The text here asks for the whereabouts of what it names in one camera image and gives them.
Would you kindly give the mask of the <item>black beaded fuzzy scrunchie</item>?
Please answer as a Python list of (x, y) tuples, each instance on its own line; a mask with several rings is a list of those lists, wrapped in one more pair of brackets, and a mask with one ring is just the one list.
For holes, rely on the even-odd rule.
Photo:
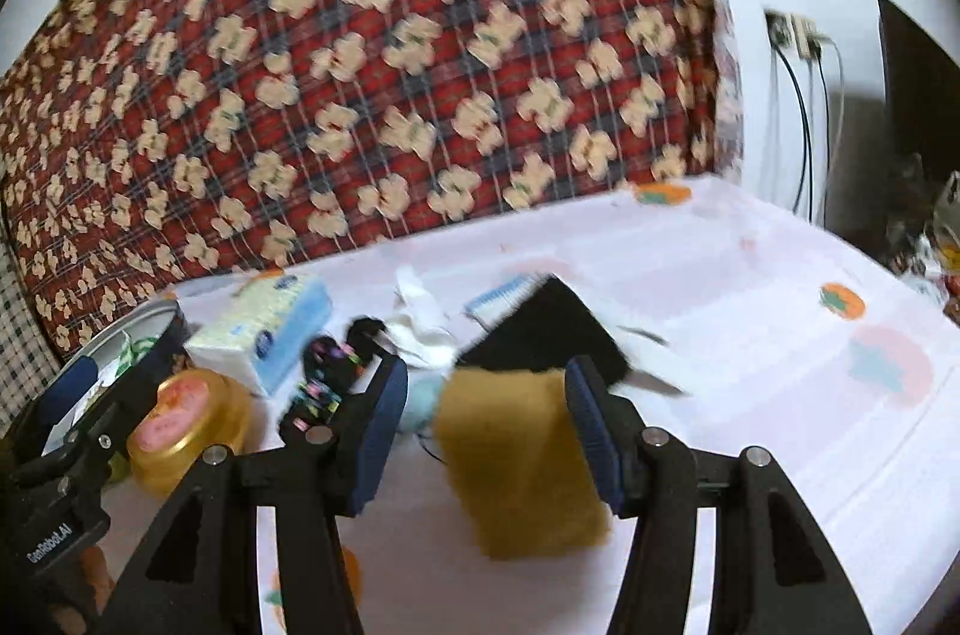
[(371, 360), (381, 354), (385, 332), (384, 321), (360, 316), (350, 323), (343, 341), (329, 334), (309, 339), (301, 351), (302, 380), (278, 422), (283, 442), (293, 443), (314, 427), (332, 422)]

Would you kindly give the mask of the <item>yellow sponge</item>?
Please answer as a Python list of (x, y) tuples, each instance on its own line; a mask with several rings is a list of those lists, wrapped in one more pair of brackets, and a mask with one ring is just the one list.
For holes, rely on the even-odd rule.
[(560, 370), (454, 370), (439, 396), (433, 437), (489, 559), (556, 557), (605, 541), (608, 513)]

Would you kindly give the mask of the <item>white knitted cloth blue edge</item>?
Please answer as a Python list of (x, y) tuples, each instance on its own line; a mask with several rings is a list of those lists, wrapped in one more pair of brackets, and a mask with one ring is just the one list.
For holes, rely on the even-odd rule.
[[(478, 323), (473, 318), (472, 310), (482, 302), (483, 295), (501, 290), (512, 281), (526, 281), (533, 275), (555, 274), (517, 274), (505, 284), (467, 302), (464, 307), (466, 315)], [(626, 376), (647, 375), (672, 390), (686, 394), (695, 391), (695, 376), (690, 365), (683, 362), (680, 354), (669, 346), (651, 321), (644, 320), (622, 303), (602, 297), (597, 290), (583, 284), (571, 284), (568, 287), (586, 303), (622, 349), (630, 364), (630, 373)], [(485, 334), (485, 328), (482, 325), (480, 328)], [(410, 266), (402, 266), (395, 273), (394, 311), (386, 321), (386, 337), (397, 352), (404, 354), (410, 364), (420, 369), (449, 370), (455, 364), (457, 355), (464, 350), (457, 346), (438, 298), (434, 297), (421, 281), (420, 275), (416, 275)]]

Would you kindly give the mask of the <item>black cloth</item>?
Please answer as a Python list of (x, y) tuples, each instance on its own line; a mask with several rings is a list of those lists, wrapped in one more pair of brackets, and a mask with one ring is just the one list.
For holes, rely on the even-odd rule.
[(485, 334), (457, 355), (459, 369), (540, 373), (587, 357), (608, 387), (630, 373), (612, 334), (556, 275), (512, 281), (483, 295), (472, 313)]

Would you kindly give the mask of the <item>checked hanging cloth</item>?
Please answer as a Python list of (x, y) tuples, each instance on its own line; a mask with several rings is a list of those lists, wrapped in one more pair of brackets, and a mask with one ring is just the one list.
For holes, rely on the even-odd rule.
[(60, 364), (37, 323), (7, 242), (0, 263), (0, 427), (6, 432), (59, 373)]

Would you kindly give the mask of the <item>round metal tin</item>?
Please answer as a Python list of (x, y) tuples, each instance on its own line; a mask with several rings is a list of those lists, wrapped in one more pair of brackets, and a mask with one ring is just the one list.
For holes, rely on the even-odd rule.
[(184, 363), (189, 333), (178, 300), (160, 298), (94, 334), (14, 419), (8, 438), (16, 459), (57, 451), (72, 430), (93, 426), (114, 406), (138, 424), (161, 383)]

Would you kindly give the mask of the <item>white fruit print tablecloth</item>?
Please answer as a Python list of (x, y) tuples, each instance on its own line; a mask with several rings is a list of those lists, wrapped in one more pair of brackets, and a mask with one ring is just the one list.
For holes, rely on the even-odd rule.
[[(412, 268), (459, 342), (466, 305), (547, 271), (619, 303), (677, 352), (688, 393), (623, 391), (693, 448), (771, 451), (878, 633), (907, 630), (958, 550), (958, 331), (861, 251), (711, 176), (679, 206), (601, 194), (319, 259), (331, 325), (384, 316)], [(493, 562), (436, 454), (395, 445), (376, 500), (343, 523), (370, 633), (601, 633), (633, 528), (566, 557)]]

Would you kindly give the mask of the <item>yellow blue tissue pack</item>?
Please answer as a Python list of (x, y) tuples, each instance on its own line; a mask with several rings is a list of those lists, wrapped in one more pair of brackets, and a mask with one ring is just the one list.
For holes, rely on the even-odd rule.
[(302, 348), (322, 333), (332, 308), (327, 287), (313, 275), (259, 275), (217, 318), (200, 326), (184, 349), (197, 367), (233, 378), (257, 396), (270, 396)]

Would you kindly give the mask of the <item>plastic bags pile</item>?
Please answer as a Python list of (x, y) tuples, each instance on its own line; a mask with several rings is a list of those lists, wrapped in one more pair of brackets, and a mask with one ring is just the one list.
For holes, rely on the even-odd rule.
[(889, 270), (958, 323), (958, 173), (929, 178), (919, 154), (895, 164), (885, 227)]

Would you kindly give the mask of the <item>red plaid bear blanket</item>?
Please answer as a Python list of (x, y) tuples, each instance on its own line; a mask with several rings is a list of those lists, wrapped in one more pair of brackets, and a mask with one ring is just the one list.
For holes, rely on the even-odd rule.
[(62, 357), (167, 287), (715, 165), (715, 0), (60, 0), (2, 77)]

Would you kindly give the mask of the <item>black television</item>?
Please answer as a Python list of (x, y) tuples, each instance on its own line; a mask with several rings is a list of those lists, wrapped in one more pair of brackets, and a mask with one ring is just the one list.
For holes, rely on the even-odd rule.
[(898, 154), (918, 154), (931, 180), (958, 170), (958, 64), (895, 2), (877, 0), (885, 98)]

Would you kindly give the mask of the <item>wall power socket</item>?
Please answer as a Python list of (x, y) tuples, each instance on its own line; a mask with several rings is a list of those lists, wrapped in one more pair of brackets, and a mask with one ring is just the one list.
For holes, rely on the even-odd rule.
[(765, 20), (771, 47), (785, 52), (793, 50), (802, 61), (822, 58), (822, 34), (812, 19), (766, 9)]

